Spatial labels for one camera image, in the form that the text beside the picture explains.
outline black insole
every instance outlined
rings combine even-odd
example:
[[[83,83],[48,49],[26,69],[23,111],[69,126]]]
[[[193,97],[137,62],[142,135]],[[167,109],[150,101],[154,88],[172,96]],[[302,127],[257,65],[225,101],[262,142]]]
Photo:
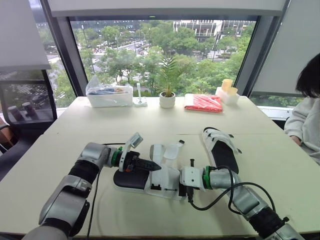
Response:
[[[211,152],[217,167],[228,166],[236,174],[239,173],[234,152],[225,142],[218,140]]]
[[[145,189],[149,171],[135,169],[134,171],[119,171],[113,175],[114,184],[122,188]]]

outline green ring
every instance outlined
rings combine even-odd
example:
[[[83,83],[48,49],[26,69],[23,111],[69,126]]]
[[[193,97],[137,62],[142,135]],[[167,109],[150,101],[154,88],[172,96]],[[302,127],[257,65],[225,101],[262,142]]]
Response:
[[[112,156],[112,159],[111,159],[111,165],[114,167],[115,164],[116,164],[116,159],[117,159],[117,155],[118,153],[120,152],[120,150],[116,150],[114,153],[113,153],[113,156]]]
[[[210,175],[209,175],[210,171],[209,171],[209,166],[206,166],[204,169],[204,173],[202,176],[203,182],[205,183],[204,188],[205,189],[212,189],[211,185],[210,185]]]

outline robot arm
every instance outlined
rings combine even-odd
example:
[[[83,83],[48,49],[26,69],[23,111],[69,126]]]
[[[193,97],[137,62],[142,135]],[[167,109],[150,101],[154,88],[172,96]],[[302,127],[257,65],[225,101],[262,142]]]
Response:
[[[69,174],[62,179],[43,206],[39,218],[40,226],[25,235],[23,240],[43,239],[44,236],[48,240],[67,240],[69,236],[76,235],[82,228],[90,207],[86,198],[103,166],[119,167],[121,172],[134,172],[137,169],[157,173],[161,166],[154,161],[139,158],[138,152],[129,151],[130,147],[135,148],[141,141],[142,138],[136,133],[126,143],[123,152],[122,148],[89,143]],[[225,169],[216,169],[211,166],[199,169],[192,164],[191,167],[184,167],[177,172],[178,180],[174,177],[169,181],[186,186],[189,201],[192,200],[194,188],[229,189],[231,187],[231,176]],[[240,183],[238,175],[231,173],[233,183]],[[232,203],[262,238],[304,240],[250,187],[237,185],[233,191]]]
[[[39,227],[29,232],[24,240],[67,240],[83,226],[90,204],[86,200],[92,183],[103,166],[119,167],[130,172],[135,169],[154,171],[161,169],[156,163],[139,158],[139,153],[129,151],[142,138],[138,133],[125,144],[125,151],[110,145],[88,143],[74,166],[44,204],[39,217]]]
[[[184,167],[181,169],[180,182],[187,188],[201,189],[229,189],[231,177],[227,169],[216,169],[207,166],[202,169]],[[231,171],[233,183],[240,183],[239,176]],[[187,189],[188,200],[193,202],[193,189]],[[240,214],[252,225],[259,236],[265,240],[304,240],[288,223],[289,219],[280,219],[279,216],[268,206],[268,204],[250,187],[238,185],[234,188],[232,203]]]

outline white flower pot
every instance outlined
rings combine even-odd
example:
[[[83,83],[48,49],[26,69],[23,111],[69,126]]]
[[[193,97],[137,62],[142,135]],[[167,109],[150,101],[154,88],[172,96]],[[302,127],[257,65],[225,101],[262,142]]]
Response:
[[[176,102],[176,94],[173,92],[173,96],[166,97],[166,96],[162,95],[163,93],[164,93],[164,91],[159,94],[160,107],[162,107],[164,109],[173,108],[175,105],[175,102]]]

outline white sweater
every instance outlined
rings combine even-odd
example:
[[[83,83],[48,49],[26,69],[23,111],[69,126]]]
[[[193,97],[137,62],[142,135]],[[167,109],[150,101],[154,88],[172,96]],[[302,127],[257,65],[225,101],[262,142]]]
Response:
[[[306,97],[292,111],[284,132],[301,139],[301,148],[320,165],[320,98]]]

